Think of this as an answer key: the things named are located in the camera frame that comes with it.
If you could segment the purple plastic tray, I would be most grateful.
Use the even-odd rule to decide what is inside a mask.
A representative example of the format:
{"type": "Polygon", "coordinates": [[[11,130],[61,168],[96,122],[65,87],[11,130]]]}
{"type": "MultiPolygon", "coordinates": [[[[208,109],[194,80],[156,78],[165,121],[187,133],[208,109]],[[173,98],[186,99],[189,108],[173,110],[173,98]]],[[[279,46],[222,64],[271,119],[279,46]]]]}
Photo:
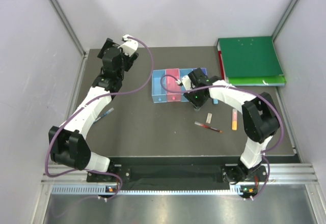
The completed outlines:
{"type": "Polygon", "coordinates": [[[206,70],[206,68],[201,68],[201,70],[207,76],[207,70],[206,70]]]}

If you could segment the light blue tray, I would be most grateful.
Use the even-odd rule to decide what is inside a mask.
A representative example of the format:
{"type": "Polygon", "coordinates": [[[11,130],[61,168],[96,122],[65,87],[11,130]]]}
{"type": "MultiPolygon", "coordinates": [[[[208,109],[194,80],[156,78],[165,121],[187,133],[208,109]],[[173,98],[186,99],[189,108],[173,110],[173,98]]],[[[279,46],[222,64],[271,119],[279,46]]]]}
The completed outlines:
{"type": "MultiPolygon", "coordinates": [[[[186,68],[186,69],[179,69],[180,72],[180,79],[182,79],[184,76],[188,75],[193,71],[193,68],[186,68]]],[[[188,102],[188,100],[185,98],[185,96],[181,95],[181,102],[188,102]]]]}
{"type": "Polygon", "coordinates": [[[154,103],[167,102],[167,91],[160,84],[160,80],[165,74],[165,69],[152,72],[152,99],[154,103]]]}

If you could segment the red folder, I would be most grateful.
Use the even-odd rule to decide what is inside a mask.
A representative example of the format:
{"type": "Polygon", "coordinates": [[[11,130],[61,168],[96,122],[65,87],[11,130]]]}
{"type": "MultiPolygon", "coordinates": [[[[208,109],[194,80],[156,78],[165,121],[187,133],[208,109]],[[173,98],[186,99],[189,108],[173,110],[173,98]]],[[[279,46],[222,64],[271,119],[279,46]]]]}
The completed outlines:
{"type": "Polygon", "coordinates": [[[220,69],[221,69],[221,76],[222,76],[222,79],[225,80],[226,75],[225,75],[224,63],[223,63],[223,58],[222,58],[222,52],[220,50],[218,51],[218,55],[219,55],[219,63],[220,63],[220,69]]]}

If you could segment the dark green binder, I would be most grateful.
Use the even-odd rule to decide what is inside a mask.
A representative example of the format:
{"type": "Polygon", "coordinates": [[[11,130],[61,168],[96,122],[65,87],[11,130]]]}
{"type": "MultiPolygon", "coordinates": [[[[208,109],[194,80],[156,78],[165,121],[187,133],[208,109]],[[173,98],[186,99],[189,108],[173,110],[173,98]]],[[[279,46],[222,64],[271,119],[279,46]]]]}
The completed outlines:
{"type": "Polygon", "coordinates": [[[271,36],[220,38],[218,45],[228,78],[283,75],[271,36]]]}

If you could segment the light green folder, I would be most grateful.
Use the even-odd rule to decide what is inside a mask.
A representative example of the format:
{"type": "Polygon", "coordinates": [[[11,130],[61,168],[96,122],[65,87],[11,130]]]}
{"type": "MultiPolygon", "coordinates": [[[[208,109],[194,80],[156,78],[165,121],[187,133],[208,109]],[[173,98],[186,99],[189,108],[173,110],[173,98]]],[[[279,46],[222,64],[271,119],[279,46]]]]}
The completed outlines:
{"type": "Polygon", "coordinates": [[[286,79],[283,75],[263,77],[227,77],[226,81],[234,86],[282,87],[286,84],[286,79]]]}

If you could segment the pink plastic tray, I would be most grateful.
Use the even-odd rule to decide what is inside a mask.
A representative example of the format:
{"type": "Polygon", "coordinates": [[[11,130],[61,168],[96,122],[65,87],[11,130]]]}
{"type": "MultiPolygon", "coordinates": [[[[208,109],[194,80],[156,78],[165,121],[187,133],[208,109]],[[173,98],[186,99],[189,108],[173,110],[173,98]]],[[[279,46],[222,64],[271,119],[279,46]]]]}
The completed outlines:
{"type": "MultiPolygon", "coordinates": [[[[178,68],[174,69],[167,69],[166,75],[171,75],[175,77],[177,80],[180,79],[180,72],[178,68]]],[[[174,78],[167,76],[166,77],[166,88],[171,91],[181,91],[181,86],[178,85],[177,80],[174,78]]],[[[181,101],[181,94],[180,93],[171,93],[167,92],[167,101],[168,102],[179,102],[181,101]]]]}

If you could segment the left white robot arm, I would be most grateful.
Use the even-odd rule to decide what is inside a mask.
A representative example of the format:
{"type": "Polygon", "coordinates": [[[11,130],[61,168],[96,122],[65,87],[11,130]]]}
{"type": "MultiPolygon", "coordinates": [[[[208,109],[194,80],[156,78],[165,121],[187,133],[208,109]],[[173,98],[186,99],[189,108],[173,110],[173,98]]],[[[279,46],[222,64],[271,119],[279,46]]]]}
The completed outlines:
{"type": "Polygon", "coordinates": [[[94,79],[85,99],[61,126],[49,130],[49,149],[46,160],[74,170],[97,171],[103,181],[114,179],[116,170],[110,159],[92,152],[86,137],[101,111],[122,87],[124,73],[137,59],[139,44],[130,35],[124,35],[121,45],[107,39],[98,54],[102,60],[99,75],[94,79]]]}

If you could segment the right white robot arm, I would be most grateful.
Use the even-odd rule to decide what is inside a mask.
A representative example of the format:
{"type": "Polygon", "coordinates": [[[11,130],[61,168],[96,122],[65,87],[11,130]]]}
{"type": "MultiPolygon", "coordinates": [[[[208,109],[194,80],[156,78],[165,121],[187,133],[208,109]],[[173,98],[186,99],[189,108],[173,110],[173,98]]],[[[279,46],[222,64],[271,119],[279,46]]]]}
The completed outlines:
{"type": "Polygon", "coordinates": [[[262,163],[268,143],[280,128],[277,110],[268,93],[258,95],[237,89],[217,76],[209,78],[198,68],[181,78],[186,92],[184,97],[200,109],[209,99],[219,100],[242,114],[247,141],[237,166],[225,173],[226,179],[235,184],[250,181],[262,163]]]}

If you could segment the small grey eraser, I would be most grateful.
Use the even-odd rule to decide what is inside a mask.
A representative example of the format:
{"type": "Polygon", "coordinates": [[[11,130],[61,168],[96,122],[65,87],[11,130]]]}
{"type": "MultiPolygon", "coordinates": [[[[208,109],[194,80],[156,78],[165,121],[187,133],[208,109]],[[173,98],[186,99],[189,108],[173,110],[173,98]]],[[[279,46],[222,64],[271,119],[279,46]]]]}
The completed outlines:
{"type": "Polygon", "coordinates": [[[210,124],[211,123],[211,119],[212,119],[212,114],[211,113],[208,113],[207,114],[207,118],[206,118],[206,123],[207,124],[210,124]]]}

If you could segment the red pen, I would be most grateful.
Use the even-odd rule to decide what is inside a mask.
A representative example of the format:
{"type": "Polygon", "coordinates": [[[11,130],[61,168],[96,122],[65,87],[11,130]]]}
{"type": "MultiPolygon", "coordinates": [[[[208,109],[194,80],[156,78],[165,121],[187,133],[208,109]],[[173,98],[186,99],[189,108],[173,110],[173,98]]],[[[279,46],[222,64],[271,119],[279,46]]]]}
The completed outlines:
{"type": "Polygon", "coordinates": [[[209,130],[212,130],[212,131],[216,131],[216,132],[218,132],[218,133],[223,133],[222,130],[219,130],[219,129],[213,128],[213,127],[211,127],[211,126],[205,125],[205,124],[200,123],[200,122],[197,122],[197,121],[195,121],[194,124],[197,125],[197,126],[200,126],[200,127],[203,127],[203,128],[209,129],[209,130]]]}

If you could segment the blue pen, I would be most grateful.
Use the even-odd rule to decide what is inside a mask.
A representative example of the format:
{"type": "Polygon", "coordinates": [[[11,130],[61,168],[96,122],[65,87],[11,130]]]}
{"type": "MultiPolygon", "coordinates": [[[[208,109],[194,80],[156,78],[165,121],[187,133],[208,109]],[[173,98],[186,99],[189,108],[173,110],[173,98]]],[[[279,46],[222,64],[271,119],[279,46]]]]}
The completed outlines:
{"type": "Polygon", "coordinates": [[[103,119],[105,116],[107,116],[108,114],[110,114],[111,112],[114,111],[114,108],[110,108],[109,110],[107,110],[104,114],[100,115],[94,122],[93,124],[97,123],[98,121],[100,121],[101,119],[103,119]]]}

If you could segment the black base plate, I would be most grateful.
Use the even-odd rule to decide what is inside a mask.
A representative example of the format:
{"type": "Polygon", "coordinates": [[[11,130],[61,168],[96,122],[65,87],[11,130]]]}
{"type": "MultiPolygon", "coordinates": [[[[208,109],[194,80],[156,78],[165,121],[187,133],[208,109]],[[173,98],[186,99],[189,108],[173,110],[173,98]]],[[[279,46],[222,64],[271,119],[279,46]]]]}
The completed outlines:
{"type": "MultiPolygon", "coordinates": [[[[118,175],[122,190],[224,190],[231,184],[227,170],[237,166],[238,156],[113,157],[108,171],[118,175]]],[[[252,178],[239,184],[264,182],[267,169],[260,165],[252,178]]]]}

